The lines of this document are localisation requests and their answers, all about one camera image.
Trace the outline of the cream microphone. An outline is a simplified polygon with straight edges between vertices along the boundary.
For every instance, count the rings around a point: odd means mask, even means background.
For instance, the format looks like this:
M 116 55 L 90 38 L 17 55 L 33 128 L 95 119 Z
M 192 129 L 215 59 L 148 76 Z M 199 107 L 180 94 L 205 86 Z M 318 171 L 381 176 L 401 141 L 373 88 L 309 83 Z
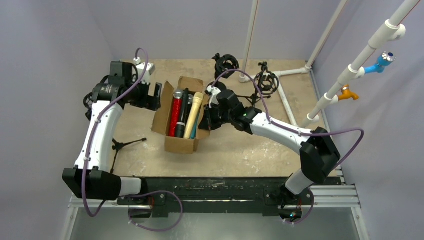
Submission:
M 192 99 L 192 107 L 188 116 L 188 120 L 186 123 L 186 128 L 184 131 L 184 139 L 190 139 L 192 136 L 193 129 L 195 129 L 195 123 L 198 119 L 198 115 L 200 112 L 201 105 L 204 100 L 204 94 L 201 92 L 196 92 Z

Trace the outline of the black glitter microphone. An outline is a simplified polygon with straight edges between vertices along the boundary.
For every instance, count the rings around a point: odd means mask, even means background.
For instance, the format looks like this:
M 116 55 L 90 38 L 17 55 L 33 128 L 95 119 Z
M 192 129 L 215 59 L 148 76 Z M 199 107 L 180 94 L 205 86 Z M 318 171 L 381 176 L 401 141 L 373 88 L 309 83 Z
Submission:
M 175 137 L 176 138 L 183 138 L 186 124 L 188 121 L 188 114 L 191 109 L 191 102 L 193 100 L 193 97 L 190 97 L 190 91 L 188 88 L 185 88 L 182 96 L 182 103 L 181 103 L 181 110 L 178 117 L 178 122 L 175 129 Z

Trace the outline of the brown cardboard box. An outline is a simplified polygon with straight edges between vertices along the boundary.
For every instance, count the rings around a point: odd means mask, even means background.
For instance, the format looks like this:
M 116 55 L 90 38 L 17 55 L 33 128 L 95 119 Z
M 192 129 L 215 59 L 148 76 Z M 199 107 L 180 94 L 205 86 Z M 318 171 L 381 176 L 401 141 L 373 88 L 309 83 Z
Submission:
M 210 131 L 200 129 L 204 105 L 209 97 L 204 94 L 204 82 L 181 76 L 177 86 L 166 81 L 162 86 L 160 108 L 154 115 L 151 130 L 165 136 L 164 150 L 175 154 L 193 154 L 199 141 L 209 137 Z

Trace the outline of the red glitter microphone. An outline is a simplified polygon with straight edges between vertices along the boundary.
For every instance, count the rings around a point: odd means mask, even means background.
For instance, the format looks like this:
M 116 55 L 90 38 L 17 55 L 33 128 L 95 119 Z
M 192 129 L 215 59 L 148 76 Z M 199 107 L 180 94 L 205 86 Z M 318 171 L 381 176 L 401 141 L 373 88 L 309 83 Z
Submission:
M 169 129 L 168 129 L 169 137 L 175 136 L 176 126 L 177 126 L 177 122 L 179 120 L 179 115 L 181 111 L 183 94 L 184 94 L 184 91 L 180 88 L 177 88 L 173 93 L 170 122 L 169 122 Z

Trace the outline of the round base microphone stand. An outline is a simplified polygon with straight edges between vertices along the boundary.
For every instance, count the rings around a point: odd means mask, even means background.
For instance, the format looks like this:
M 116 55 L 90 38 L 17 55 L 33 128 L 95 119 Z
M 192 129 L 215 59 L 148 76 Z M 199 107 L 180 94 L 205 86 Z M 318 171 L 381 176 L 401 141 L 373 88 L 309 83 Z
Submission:
M 219 53 L 216 53 L 214 57 L 212 57 L 213 60 L 215 60 L 215 73 L 214 73 L 214 77 L 215 79 L 218 78 L 223 72 L 230 70 L 230 69 L 239 69 L 239 62 L 238 60 L 231 54 L 225 54 L 225 55 L 220 55 Z M 226 73 L 225 75 L 223 75 L 223 77 L 221 77 L 221 79 L 228 79 L 234 72 L 229 72 Z M 207 87 L 211 86 L 215 79 L 209 83 L 207 85 Z M 227 86 L 221 82 L 218 81 L 214 87 L 218 88 L 220 91 L 224 91 L 227 90 Z M 205 90 L 206 94 L 208 95 L 209 98 L 212 97 L 211 93 L 208 93 L 207 90 Z

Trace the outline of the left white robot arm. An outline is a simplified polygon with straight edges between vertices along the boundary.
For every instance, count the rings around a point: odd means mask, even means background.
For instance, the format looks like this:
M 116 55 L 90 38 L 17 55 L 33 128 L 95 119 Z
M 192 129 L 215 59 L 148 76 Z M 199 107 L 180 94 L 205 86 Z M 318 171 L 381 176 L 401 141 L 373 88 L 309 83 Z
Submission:
M 118 197 L 137 195 L 142 191 L 140 177 L 120 177 L 109 168 L 111 149 L 121 143 L 114 140 L 117 123 L 126 104 L 157 111 L 160 106 L 162 84 L 156 83 L 154 94 L 149 95 L 153 63 L 135 59 L 133 63 L 113 61 L 105 76 L 84 99 L 90 120 L 82 150 L 72 168 L 63 171 L 62 179 L 73 194 L 81 199 L 116 200 Z

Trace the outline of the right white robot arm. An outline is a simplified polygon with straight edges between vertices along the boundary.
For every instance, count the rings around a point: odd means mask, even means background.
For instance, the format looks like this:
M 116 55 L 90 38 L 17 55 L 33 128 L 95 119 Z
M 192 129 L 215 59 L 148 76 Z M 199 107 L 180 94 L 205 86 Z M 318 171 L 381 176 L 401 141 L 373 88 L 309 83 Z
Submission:
M 322 184 L 336 167 L 341 155 L 328 132 L 299 128 L 269 117 L 255 107 L 245 107 L 229 89 L 207 87 L 210 100 L 204 105 L 201 130 L 214 131 L 224 124 L 250 135 L 260 136 L 279 143 L 300 157 L 300 169 L 283 184 L 283 189 L 299 195 L 312 184 Z

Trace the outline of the left tripod microphone stand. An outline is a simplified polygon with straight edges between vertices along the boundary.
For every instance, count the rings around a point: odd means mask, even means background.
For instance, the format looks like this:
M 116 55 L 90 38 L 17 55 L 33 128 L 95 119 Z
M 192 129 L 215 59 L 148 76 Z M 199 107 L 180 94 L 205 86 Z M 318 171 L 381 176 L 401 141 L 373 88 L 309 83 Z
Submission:
M 91 120 L 91 116 L 92 116 L 92 104 L 93 104 L 92 95 L 93 95 L 93 93 L 90 92 L 83 98 L 83 105 L 87 109 L 85 116 L 89 121 Z M 111 169 L 110 169 L 110 173 L 111 174 L 114 173 L 116 160 L 117 160 L 118 153 L 119 153 L 120 150 L 122 150 L 124 147 L 126 147 L 128 145 L 138 143 L 138 142 L 144 142 L 146 140 L 147 140 L 147 138 L 144 137 L 144 138 L 141 138 L 141 139 L 138 139 L 138 140 L 134 140 L 134 141 L 124 143 L 124 142 L 118 142 L 113 138 L 112 139 L 113 145 L 112 145 L 111 148 L 112 148 L 112 150 L 115 151 L 115 155 L 114 155 L 114 158 L 113 158 L 113 163 L 112 163 L 112 166 L 111 166 Z

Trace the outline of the teal microphone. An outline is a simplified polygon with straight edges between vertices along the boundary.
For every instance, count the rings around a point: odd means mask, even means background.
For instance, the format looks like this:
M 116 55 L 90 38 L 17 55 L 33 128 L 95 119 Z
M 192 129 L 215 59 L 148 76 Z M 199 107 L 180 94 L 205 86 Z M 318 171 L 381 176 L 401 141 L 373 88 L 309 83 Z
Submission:
M 200 115 L 200 113 L 198 112 L 197 113 L 197 116 L 196 116 L 196 119 L 195 119 L 195 122 L 194 122 L 194 125 L 193 125 L 193 128 L 192 128 L 192 131 L 191 131 L 191 134 L 190 134 L 190 139 L 195 139 L 196 138 L 199 115 Z

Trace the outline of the orange pipe fitting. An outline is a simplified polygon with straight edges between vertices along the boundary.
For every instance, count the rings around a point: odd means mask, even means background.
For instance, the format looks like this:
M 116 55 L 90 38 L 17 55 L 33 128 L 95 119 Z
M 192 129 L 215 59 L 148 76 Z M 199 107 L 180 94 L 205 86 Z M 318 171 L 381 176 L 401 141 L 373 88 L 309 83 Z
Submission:
M 350 85 L 346 84 L 340 89 L 340 94 L 337 96 L 338 101 L 352 99 L 354 101 L 359 99 L 359 96 L 350 90 Z

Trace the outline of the blue pipe fitting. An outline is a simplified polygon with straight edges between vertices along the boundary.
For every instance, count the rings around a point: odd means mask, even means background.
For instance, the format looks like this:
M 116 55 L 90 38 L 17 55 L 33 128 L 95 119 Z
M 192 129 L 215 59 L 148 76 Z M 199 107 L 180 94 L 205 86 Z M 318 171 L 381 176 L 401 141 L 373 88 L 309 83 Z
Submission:
M 396 60 L 396 56 L 392 52 L 384 51 L 377 58 L 374 65 L 364 68 L 364 74 L 382 73 L 385 68 L 391 65 Z

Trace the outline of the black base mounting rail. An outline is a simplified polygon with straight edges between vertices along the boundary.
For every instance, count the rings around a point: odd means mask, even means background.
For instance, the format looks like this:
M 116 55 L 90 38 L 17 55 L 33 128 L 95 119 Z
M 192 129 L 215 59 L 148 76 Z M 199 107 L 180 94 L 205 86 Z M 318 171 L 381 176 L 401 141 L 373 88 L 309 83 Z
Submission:
M 261 214 L 299 219 L 317 199 L 311 190 L 299 196 L 283 189 L 286 177 L 144 177 L 142 197 L 119 197 L 113 206 L 146 207 L 154 218 L 170 213 Z

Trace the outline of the aluminium rail frame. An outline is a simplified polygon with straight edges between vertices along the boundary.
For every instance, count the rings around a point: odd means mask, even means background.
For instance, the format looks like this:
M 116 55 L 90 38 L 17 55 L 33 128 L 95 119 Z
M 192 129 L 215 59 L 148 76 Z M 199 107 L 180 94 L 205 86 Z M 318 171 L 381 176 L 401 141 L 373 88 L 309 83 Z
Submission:
M 281 178 L 172 178 L 149 177 L 141 192 L 116 195 L 105 191 L 82 192 L 77 187 L 70 207 L 87 208 L 94 215 L 102 208 L 146 210 L 154 218 L 170 213 L 261 214 L 298 224 L 316 208 L 350 208 L 360 239 L 369 235 L 361 219 L 360 201 L 354 186 L 332 182 L 312 185 L 298 195 L 281 186 Z

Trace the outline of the white PVC pipe frame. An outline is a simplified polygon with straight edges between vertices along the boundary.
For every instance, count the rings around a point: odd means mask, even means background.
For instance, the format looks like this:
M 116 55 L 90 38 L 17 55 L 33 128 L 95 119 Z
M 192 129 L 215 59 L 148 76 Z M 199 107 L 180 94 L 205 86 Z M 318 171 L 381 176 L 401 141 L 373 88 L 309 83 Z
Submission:
M 383 51 L 397 61 L 385 73 L 350 78 L 360 95 L 334 105 L 307 107 L 296 124 L 307 127 L 325 112 L 334 129 L 404 135 L 424 130 L 424 3 L 421 0 L 261 0 L 253 12 L 253 52 L 306 57 L 297 73 L 313 72 L 318 89 L 336 99 L 338 77 L 360 74 Z

